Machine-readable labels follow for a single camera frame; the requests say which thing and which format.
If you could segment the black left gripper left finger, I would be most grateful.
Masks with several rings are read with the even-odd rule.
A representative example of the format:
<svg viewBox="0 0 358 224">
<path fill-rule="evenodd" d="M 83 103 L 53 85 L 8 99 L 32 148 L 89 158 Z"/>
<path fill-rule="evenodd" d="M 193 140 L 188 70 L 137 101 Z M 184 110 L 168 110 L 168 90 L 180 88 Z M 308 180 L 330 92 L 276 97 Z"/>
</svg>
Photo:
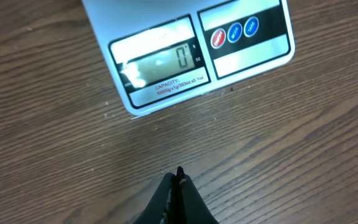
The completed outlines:
<svg viewBox="0 0 358 224">
<path fill-rule="evenodd" d="M 144 211 L 134 224 L 178 223 L 178 183 L 176 175 L 167 173 Z"/>
</svg>

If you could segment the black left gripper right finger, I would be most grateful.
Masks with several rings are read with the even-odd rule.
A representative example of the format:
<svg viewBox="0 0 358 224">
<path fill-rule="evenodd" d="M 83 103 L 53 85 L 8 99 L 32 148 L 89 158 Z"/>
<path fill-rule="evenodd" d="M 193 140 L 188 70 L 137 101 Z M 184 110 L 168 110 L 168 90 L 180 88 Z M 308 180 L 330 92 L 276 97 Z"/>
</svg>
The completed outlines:
<svg viewBox="0 0 358 224">
<path fill-rule="evenodd" d="M 176 174 L 178 183 L 178 201 L 180 203 L 180 223 L 218 224 L 206 206 L 192 179 L 179 166 Z"/>
</svg>

